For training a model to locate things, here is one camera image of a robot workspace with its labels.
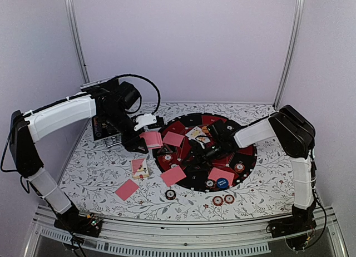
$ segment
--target wall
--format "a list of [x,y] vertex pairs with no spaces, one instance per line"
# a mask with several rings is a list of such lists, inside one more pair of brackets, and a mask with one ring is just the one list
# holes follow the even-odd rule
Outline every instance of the wall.
[[[0,0],[0,146],[11,113],[27,111],[78,92],[82,83],[64,0]],[[53,177],[82,123],[59,130],[38,143]],[[13,169],[8,154],[5,169]],[[0,173],[0,256],[19,257],[38,199],[27,195],[16,173]]]
[[318,190],[356,256],[356,0],[305,0],[282,100],[315,126]]
[[295,2],[74,0],[91,81],[138,73],[163,101],[245,103],[273,103]]

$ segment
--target blue poker chip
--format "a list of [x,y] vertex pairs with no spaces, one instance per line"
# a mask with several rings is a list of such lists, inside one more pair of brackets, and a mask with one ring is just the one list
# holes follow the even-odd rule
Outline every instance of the blue poker chip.
[[219,178],[216,181],[216,186],[220,189],[227,189],[229,187],[229,182],[225,178]]

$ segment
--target vent grille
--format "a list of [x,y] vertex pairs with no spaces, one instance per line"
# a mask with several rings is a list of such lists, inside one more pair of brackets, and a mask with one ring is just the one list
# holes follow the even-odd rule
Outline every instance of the vent grille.
[[[63,243],[71,241],[71,235],[59,230],[50,228],[42,228],[41,234],[47,238],[57,240]],[[254,244],[250,246],[239,246],[225,249],[209,249],[209,250],[175,250],[175,249],[151,249],[139,248],[134,246],[123,246],[116,243],[108,243],[97,241],[96,247],[83,248],[101,251],[103,253],[112,253],[115,255],[129,257],[234,257],[234,256],[254,256],[258,254],[270,253],[268,243]]]

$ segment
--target leaf pattern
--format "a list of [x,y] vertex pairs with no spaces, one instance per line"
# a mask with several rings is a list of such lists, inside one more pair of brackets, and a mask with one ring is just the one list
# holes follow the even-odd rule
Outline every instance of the leaf pattern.
[[[153,111],[154,103],[142,105],[142,112]],[[193,113],[209,112],[226,116],[241,125],[274,112],[270,105],[225,103],[163,103],[157,115],[165,122]],[[258,218],[290,212],[294,198],[293,173],[289,158],[276,139],[258,143],[258,159],[252,173],[236,187],[214,193],[187,190],[178,185],[167,187],[151,154],[127,152],[121,146],[107,149],[93,143],[88,125],[74,151],[60,187],[82,211],[125,218],[209,221]],[[140,188],[126,201],[115,191],[132,178],[131,160],[145,157],[150,177],[137,180]],[[173,189],[177,196],[167,200],[165,192]],[[214,196],[232,194],[233,204],[215,206]]]

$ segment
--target pink playing card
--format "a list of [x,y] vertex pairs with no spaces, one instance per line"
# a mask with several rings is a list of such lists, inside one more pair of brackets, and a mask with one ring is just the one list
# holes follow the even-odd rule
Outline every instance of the pink playing card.
[[137,159],[137,160],[132,160],[131,165],[132,165],[132,172],[135,173],[137,172],[140,168],[145,159]]
[[163,174],[161,174],[161,177],[167,186],[171,186],[183,178],[186,178],[187,176],[183,172],[182,168],[177,165],[168,171],[165,171]]
[[233,185],[234,174],[232,172],[223,171],[215,167],[212,168],[208,179],[217,181],[219,178],[225,178],[229,182],[229,186]]
[[149,149],[158,149],[163,146],[161,133],[158,132],[144,132],[140,134],[146,141],[146,145]]
[[127,200],[135,191],[139,189],[138,184],[128,179],[123,183],[116,191],[115,194],[119,196],[123,201]]
[[176,134],[173,132],[168,132],[165,137],[163,138],[163,143],[179,147],[182,144],[184,136],[180,134]]

